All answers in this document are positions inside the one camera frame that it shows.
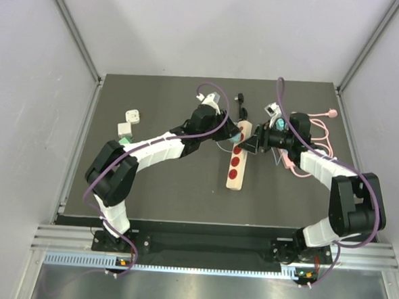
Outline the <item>beige wooden power strip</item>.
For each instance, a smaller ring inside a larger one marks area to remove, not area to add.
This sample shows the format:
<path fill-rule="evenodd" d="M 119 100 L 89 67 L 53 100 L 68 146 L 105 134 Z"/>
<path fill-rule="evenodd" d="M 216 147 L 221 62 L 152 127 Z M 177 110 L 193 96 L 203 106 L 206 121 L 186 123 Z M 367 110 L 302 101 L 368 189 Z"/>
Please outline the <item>beige wooden power strip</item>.
<path fill-rule="evenodd" d="M 226 188 L 239 191 L 243 185 L 248 152 L 238 145 L 252 134 L 252 123 L 248 120 L 241 120 L 237 123 L 237 126 L 241 130 L 241 134 L 239 141 L 233 145 Z"/>

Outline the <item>white square plug adapter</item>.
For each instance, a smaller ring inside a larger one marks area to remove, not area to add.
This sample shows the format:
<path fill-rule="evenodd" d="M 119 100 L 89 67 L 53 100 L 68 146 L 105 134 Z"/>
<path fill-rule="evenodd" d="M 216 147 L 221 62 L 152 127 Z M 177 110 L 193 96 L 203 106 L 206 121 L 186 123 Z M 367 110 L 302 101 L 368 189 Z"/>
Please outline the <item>white square plug adapter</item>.
<path fill-rule="evenodd" d="M 125 118 L 127 123 L 139 124 L 139 121 L 141 120 L 140 112 L 137 109 L 128 110 L 125 112 Z"/>

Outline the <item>green plug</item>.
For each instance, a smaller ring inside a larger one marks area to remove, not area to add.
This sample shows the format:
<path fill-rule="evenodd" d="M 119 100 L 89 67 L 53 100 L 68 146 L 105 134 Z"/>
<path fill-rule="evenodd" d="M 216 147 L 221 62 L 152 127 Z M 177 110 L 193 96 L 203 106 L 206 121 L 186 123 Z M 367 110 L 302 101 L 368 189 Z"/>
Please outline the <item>green plug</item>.
<path fill-rule="evenodd" d="M 131 144 L 133 140 L 130 137 L 123 137 L 119 140 L 120 145 Z"/>

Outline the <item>white cube charger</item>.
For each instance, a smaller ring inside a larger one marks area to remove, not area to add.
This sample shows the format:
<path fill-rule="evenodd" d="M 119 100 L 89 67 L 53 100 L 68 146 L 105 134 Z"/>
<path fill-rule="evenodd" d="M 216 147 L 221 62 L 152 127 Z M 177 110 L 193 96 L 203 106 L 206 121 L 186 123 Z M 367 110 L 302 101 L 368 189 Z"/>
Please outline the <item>white cube charger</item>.
<path fill-rule="evenodd" d="M 119 123 L 117 132 L 120 139 L 124 137 L 132 137 L 132 124 L 129 122 Z"/>

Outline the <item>teal plug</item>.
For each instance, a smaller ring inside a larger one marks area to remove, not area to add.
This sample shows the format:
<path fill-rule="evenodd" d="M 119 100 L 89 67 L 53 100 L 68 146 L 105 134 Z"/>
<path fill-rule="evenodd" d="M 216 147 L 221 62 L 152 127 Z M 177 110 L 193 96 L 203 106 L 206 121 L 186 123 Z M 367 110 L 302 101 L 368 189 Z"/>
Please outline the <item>teal plug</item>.
<path fill-rule="evenodd" d="M 238 134 L 232 136 L 232 138 L 229 139 L 229 142 L 231 142 L 233 144 L 239 143 L 241 141 L 241 135 L 242 135 L 242 133 L 238 133 Z"/>

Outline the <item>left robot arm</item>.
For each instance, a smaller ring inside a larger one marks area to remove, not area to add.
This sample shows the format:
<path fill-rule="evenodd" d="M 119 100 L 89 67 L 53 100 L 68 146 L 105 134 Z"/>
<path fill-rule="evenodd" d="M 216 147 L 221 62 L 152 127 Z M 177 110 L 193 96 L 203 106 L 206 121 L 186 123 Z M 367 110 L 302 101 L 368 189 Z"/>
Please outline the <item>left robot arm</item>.
<path fill-rule="evenodd" d="M 240 137 L 240 128 L 226 110 L 202 104 L 190 119 L 163 135 L 125 145 L 115 140 L 107 142 L 85 174 L 89 186 L 83 198 L 90 192 L 94 194 L 109 245 L 118 251 L 130 245 L 125 200 L 138 172 L 160 162 L 184 158 L 196 152 L 204 141 L 239 141 Z"/>

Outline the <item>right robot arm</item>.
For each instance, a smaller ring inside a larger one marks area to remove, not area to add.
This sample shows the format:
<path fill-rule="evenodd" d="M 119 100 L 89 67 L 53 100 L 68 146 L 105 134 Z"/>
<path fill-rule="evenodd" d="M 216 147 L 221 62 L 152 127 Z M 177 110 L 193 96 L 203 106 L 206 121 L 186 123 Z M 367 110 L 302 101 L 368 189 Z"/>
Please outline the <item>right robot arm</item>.
<path fill-rule="evenodd" d="M 257 126 L 238 148 L 251 154 L 283 149 L 295 166 L 330 191 L 327 217 L 298 229 L 292 236 L 292 250 L 298 260 L 306 262 L 316 256 L 318 248 L 344 238 L 368 235 L 373 239 L 386 227 L 377 175 L 361 174 L 320 149 L 312 141 L 312 122 L 307 114 L 290 114 L 284 129 L 278 129 L 275 123 L 272 119 Z"/>

